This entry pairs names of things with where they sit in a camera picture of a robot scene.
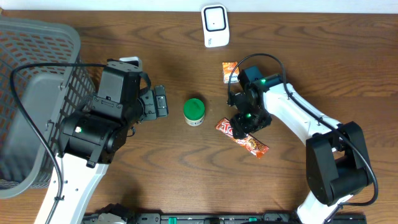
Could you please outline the red brown chocolate bar wrapper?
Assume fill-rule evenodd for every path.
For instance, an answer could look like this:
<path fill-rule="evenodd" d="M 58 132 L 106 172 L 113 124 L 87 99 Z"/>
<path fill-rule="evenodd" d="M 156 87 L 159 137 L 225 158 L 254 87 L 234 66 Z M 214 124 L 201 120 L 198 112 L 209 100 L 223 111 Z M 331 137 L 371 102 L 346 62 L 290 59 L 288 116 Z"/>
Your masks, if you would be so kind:
<path fill-rule="evenodd" d="M 215 126 L 215 129 L 221 131 L 223 134 L 228 136 L 231 140 L 245 148 L 251 154 L 260 159 L 268 150 L 269 147 L 264 143 L 257 140 L 250 134 L 246 134 L 243 139 L 238 139 L 233 136 L 233 129 L 227 118 L 221 119 Z"/>

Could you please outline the green lid jar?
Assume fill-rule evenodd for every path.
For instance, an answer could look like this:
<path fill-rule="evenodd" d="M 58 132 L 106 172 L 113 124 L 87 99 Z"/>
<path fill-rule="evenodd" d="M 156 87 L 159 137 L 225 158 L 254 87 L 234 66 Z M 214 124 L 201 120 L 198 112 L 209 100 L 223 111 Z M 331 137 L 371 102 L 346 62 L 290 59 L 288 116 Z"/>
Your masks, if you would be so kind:
<path fill-rule="evenodd" d="M 187 100 L 183 106 L 185 122 L 190 126 L 199 126 L 205 119 L 205 105 L 198 98 Z"/>

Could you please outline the small orange carton box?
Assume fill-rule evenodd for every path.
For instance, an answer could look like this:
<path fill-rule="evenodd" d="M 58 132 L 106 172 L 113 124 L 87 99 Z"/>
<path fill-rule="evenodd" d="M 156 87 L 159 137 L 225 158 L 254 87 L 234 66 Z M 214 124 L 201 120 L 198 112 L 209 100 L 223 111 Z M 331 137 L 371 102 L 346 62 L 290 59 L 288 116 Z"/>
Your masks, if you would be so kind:
<path fill-rule="evenodd" d="M 223 62 L 223 83 L 228 84 L 229 80 L 230 83 L 238 83 L 238 75 L 239 75 L 239 68 L 237 66 L 237 62 Z"/>

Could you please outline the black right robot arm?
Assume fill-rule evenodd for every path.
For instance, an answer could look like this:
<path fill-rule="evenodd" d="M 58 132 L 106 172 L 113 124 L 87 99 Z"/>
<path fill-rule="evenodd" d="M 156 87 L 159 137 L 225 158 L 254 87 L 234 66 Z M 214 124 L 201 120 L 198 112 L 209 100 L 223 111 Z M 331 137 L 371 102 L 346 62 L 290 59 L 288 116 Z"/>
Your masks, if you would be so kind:
<path fill-rule="evenodd" d="M 338 211 L 349 199 L 374 182 L 363 130 L 355 122 L 342 124 L 304 100 L 282 76 L 264 77 L 256 66 L 242 70 L 236 81 L 242 92 L 231 94 L 238 113 L 230 119 L 230 133 L 250 146 L 251 135 L 281 120 L 306 147 L 306 176 L 310 188 L 305 201 L 286 220 L 290 223 L 364 223 L 364 218 Z"/>

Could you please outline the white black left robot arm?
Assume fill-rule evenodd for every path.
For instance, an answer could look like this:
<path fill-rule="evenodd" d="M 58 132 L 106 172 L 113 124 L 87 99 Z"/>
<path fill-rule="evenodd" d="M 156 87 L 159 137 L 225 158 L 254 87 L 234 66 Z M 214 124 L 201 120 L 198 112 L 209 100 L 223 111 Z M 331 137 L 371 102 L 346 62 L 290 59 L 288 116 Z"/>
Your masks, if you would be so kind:
<path fill-rule="evenodd" d="M 81 223 L 95 188 L 136 123 L 166 117 L 165 88 L 152 86 L 138 57 L 109 59 L 88 112 L 60 124 L 57 162 L 36 223 Z"/>

